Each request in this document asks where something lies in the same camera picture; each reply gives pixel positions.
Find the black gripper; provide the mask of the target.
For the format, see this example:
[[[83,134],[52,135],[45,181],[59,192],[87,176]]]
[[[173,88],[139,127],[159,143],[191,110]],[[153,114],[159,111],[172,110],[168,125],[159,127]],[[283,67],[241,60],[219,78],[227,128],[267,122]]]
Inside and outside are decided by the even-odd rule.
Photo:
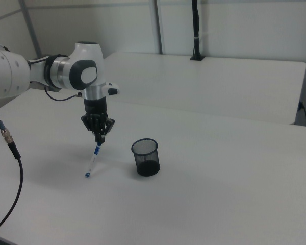
[[[88,131],[94,134],[95,142],[103,144],[105,136],[112,130],[115,120],[108,118],[106,97],[97,100],[84,99],[86,114],[81,117],[81,121]],[[104,117],[100,124],[100,115]]]

